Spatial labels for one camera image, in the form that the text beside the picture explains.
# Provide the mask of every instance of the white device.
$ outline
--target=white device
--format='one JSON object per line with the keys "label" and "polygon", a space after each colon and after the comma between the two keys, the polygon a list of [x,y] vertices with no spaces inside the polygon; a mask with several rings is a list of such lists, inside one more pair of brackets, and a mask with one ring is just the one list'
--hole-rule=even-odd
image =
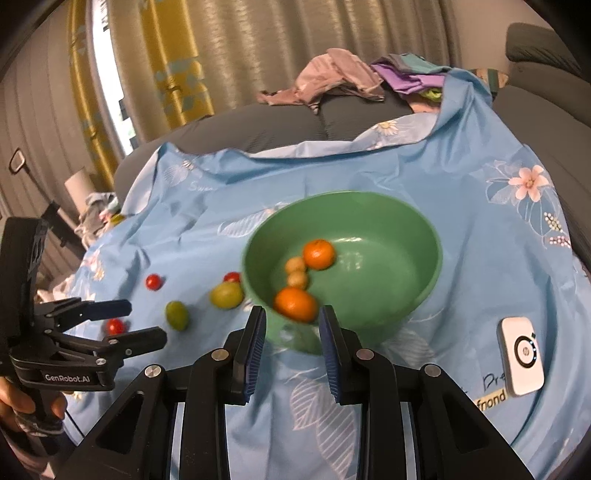
{"label": "white device", "polygon": [[520,396],[542,388],[544,368],[530,320],[525,317],[501,320],[499,341],[509,392]]}

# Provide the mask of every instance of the cherry tomato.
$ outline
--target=cherry tomato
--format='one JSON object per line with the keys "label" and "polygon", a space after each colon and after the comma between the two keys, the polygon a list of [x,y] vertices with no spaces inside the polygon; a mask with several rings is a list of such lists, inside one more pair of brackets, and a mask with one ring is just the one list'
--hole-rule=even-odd
{"label": "cherry tomato", "polygon": [[240,274],[238,272],[226,273],[223,278],[224,281],[235,281],[240,283]]}
{"label": "cherry tomato", "polygon": [[146,288],[148,290],[160,290],[160,288],[162,287],[162,283],[162,277],[156,275],[155,273],[152,273],[151,275],[148,275],[146,277]]}
{"label": "cherry tomato", "polygon": [[119,319],[107,320],[105,324],[107,335],[119,335],[120,333],[125,333],[126,330],[125,324]]}

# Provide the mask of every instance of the blue fabric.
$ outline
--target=blue fabric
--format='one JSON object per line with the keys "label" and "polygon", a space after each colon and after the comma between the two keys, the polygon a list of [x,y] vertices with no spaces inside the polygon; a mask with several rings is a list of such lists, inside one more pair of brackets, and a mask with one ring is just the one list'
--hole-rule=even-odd
{"label": "blue fabric", "polygon": [[[535,477],[545,478],[591,424],[591,286],[570,250],[547,172],[492,112],[483,84],[452,70],[444,93],[437,122],[419,141],[428,117],[406,118],[406,129],[384,122],[366,133],[371,142],[347,143],[346,154],[336,154],[325,142],[282,150],[318,158],[253,158],[234,150],[195,157],[172,145],[161,147],[126,201],[128,213],[136,215],[89,250],[71,294],[130,299],[131,328],[161,326],[168,344],[127,360],[114,392],[70,397],[69,410],[82,430],[94,425],[146,365],[188,365],[243,326],[248,302],[223,312],[209,304],[207,294],[224,273],[240,268],[243,248],[265,218],[314,194],[366,190],[415,206],[433,223],[443,246],[433,293],[395,337],[384,339],[381,351],[413,368],[441,365],[475,400],[504,383],[499,321],[531,319],[545,385],[485,415]],[[392,140],[402,130],[410,143]],[[323,157],[327,151],[331,156]],[[160,291],[144,287],[149,273],[165,277]],[[189,307],[185,332],[165,322],[164,306],[171,300]],[[86,322],[74,332],[102,336],[98,323]],[[228,407],[227,420],[235,480],[355,477],[359,412],[334,404],[320,357],[266,344],[250,404]],[[176,435],[177,458],[179,439]]]}

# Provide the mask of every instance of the paper towel roll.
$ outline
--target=paper towel roll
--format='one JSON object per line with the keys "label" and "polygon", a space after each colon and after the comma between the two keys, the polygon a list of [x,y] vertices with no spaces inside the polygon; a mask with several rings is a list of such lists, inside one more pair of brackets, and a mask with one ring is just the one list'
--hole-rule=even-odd
{"label": "paper towel roll", "polygon": [[70,197],[74,200],[78,213],[83,213],[86,210],[86,197],[95,191],[86,170],[84,168],[78,170],[65,181],[64,185]]}

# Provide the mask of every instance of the window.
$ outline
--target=window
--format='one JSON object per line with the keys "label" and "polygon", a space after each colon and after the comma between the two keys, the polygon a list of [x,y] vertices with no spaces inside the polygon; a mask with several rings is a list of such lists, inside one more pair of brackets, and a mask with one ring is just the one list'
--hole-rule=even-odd
{"label": "window", "polygon": [[115,63],[115,53],[109,32],[109,14],[106,0],[92,0],[92,39],[96,67],[107,108],[125,155],[137,148],[134,125],[124,105],[123,89]]}

